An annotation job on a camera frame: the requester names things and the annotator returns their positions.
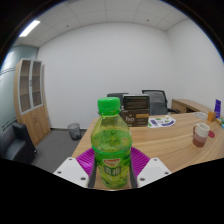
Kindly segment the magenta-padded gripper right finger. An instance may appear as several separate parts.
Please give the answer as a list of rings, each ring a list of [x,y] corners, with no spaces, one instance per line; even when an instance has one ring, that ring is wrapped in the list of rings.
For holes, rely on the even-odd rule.
[[[141,188],[171,174],[159,158],[149,158],[134,147],[130,156],[130,182],[133,188]]]

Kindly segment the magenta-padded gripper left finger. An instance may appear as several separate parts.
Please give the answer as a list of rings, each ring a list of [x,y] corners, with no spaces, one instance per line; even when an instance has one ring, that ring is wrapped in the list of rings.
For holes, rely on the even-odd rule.
[[[54,172],[54,175],[84,188],[93,188],[97,165],[92,148],[77,158],[68,157]]]

